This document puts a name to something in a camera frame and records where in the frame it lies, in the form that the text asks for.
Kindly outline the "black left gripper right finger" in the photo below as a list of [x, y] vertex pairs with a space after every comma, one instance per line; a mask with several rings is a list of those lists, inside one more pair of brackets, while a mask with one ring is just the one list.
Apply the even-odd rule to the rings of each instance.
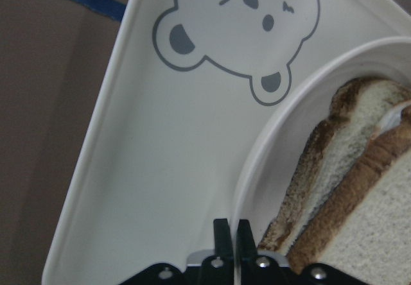
[[258, 254], [249, 220], [240, 219], [236, 232], [236, 257], [241, 266], [250, 263]]

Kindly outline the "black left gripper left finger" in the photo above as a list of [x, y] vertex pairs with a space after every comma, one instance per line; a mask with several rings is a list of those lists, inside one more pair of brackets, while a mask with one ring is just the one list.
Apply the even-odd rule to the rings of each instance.
[[218, 266], [234, 265], [234, 250], [232, 245], [231, 230], [226, 218], [213, 220], [214, 230], [214, 258]]

